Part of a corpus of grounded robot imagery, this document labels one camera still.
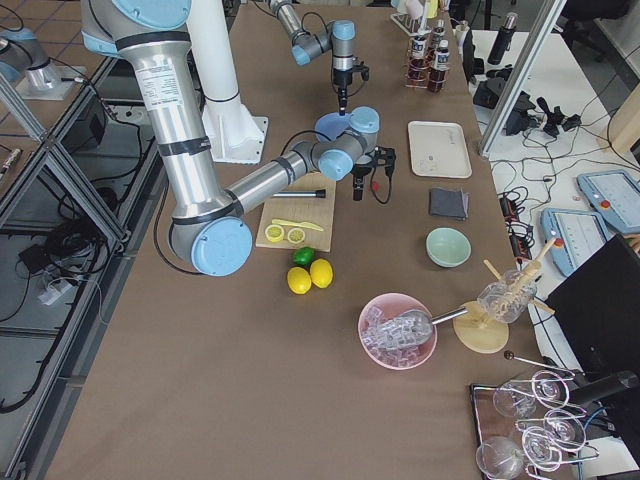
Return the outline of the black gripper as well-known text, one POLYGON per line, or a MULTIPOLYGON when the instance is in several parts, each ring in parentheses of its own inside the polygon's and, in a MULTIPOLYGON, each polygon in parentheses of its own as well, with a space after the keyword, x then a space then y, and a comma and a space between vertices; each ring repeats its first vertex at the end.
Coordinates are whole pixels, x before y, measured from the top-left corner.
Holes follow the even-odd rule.
POLYGON ((338 114, 345 115, 347 108, 347 91, 352 84, 353 74, 359 73, 362 81, 369 80, 369 67, 356 56, 333 56, 331 81, 338 97, 338 114))
POLYGON ((361 201, 365 189, 365 176, 383 168, 385 175, 391 179, 395 170, 396 152, 393 148, 377 146, 373 151, 360 157, 351 170, 353 175, 353 200, 361 201))

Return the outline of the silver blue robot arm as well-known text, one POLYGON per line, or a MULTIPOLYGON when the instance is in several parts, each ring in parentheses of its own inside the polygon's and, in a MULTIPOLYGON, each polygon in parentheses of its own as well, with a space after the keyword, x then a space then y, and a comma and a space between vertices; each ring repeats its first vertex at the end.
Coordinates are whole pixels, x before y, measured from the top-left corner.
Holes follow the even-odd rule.
POLYGON ((169 243, 200 273, 225 276, 249 257, 243 214, 304 175, 338 181, 377 145, 378 113, 358 107, 325 142, 301 142, 228 188, 216 154, 259 143, 261 128, 239 98, 224 10, 218 1, 85 1, 86 47, 133 68, 176 207, 169 243))
POLYGON ((272 14, 280 21, 291 41, 291 53, 300 66, 309 64, 326 52, 332 54, 332 84, 342 109, 349 97, 353 73, 359 72, 362 80, 368 80, 368 67, 356 62, 356 27, 351 20, 331 21, 317 33, 303 26, 291 1, 268 1, 272 14))

